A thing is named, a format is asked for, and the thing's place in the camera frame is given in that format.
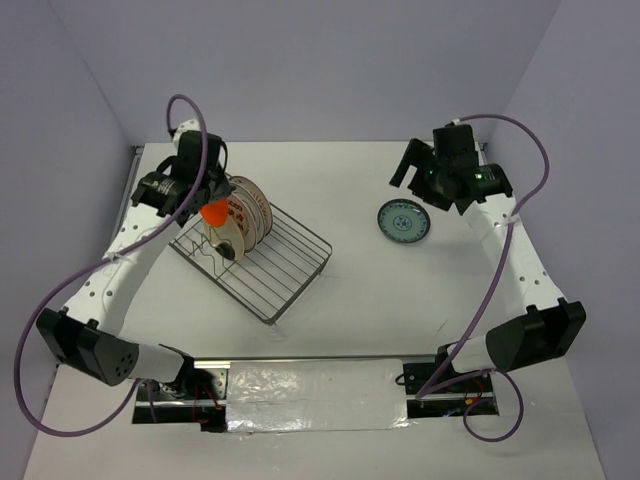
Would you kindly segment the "orange plastic plate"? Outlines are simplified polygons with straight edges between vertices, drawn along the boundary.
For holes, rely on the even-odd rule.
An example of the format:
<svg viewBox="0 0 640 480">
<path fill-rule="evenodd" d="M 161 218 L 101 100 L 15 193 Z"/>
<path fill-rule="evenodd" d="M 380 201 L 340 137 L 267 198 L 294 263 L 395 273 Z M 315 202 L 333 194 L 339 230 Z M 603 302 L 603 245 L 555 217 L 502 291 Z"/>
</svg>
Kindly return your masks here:
<svg viewBox="0 0 640 480">
<path fill-rule="evenodd" d="M 202 219 L 212 228 L 222 227 L 228 217 L 228 202 L 222 199 L 202 206 L 199 213 Z"/>
</svg>

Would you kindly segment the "blue patterned small plate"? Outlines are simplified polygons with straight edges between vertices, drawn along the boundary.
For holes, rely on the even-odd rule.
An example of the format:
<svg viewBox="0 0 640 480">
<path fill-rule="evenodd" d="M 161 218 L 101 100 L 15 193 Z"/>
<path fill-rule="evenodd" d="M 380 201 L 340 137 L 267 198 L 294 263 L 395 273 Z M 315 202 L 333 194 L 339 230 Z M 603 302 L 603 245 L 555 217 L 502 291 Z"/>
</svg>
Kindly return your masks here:
<svg viewBox="0 0 640 480">
<path fill-rule="evenodd" d="M 431 219 L 426 210 L 408 199 L 392 199 L 384 203 L 376 216 L 382 234 L 398 244 L 414 244 L 426 238 Z"/>
</svg>

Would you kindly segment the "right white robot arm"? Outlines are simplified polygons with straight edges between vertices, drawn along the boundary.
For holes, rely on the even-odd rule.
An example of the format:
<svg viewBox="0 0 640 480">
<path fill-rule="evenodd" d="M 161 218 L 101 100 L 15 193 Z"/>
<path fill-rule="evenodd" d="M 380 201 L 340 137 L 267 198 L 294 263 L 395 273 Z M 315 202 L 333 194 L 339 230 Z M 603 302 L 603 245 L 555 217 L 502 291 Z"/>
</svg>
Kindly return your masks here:
<svg viewBox="0 0 640 480">
<path fill-rule="evenodd" d="M 499 275 L 490 285 L 504 298 L 506 322 L 465 342 L 441 347 L 437 384 L 456 391 L 470 372 L 505 372 L 563 357 L 586 321 L 579 301 L 569 301 L 550 278 L 520 219 L 520 201 L 504 170 L 482 164 L 468 124 L 434 130 L 433 142 L 409 141 L 390 183 L 410 168 L 411 193 L 426 204 L 455 208 L 479 240 Z"/>
</svg>

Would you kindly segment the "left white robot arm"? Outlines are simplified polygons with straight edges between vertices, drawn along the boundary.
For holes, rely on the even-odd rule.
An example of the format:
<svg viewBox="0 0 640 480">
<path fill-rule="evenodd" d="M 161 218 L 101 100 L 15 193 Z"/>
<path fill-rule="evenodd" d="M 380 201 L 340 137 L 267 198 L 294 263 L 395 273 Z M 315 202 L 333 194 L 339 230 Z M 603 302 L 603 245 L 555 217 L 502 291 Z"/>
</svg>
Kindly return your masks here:
<svg viewBox="0 0 640 480">
<path fill-rule="evenodd" d="M 36 328 L 56 359 L 106 385 L 126 379 L 160 383 L 171 397 L 195 389 L 193 358 L 173 347 L 121 337 L 131 303 L 164 249 L 199 210 L 227 197 L 231 187 L 219 158 L 228 153 L 217 135 L 191 119 L 172 132 L 174 155 L 142 177 L 105 265 L 86 276 L 58 311 L 46 308 Z"/>
</svg>

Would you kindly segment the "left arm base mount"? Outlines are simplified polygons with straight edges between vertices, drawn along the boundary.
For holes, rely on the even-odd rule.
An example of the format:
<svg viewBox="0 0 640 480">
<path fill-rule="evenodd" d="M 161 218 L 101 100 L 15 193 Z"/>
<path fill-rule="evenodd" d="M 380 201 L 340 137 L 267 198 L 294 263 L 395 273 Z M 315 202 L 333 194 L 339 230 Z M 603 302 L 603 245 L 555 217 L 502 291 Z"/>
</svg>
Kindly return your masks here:
<svg viewBox="0 0 640 480">
<path fill-rule="evenodd" d="M 227 431 L 228 367 L 195 368 L 181 386 L 145 379 L 137 388 L 133 425 L 198 427 L 202 432 Z"/>
</svg>

